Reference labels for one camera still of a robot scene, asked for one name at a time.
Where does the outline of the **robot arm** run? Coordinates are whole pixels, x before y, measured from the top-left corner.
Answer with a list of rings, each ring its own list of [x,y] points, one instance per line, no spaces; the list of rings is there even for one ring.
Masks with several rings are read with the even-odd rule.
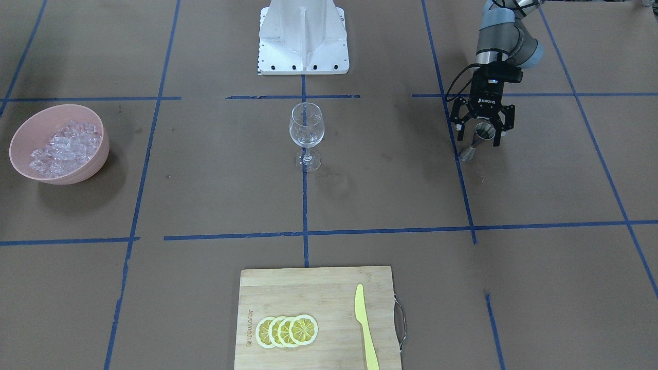
[[[471,119],[483,119],[493,126],[493,145],[515,126],[516,107],[502,103],[504,86],[519,84],[523,71],[538,65],[543,45],[531,35],[524,19],[540,9],[544,1],[487,1],[482,10],[474,69],[468,80],[468,98],[462,92],[453,98],[450,122],[464,139],[464,129]]]

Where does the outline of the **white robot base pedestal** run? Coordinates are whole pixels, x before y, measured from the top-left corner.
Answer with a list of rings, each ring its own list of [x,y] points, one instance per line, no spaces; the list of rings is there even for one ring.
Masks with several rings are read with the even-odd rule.
[[[349,72],[345,12],[334,1],[272,1],[259,21],[259,75]]]

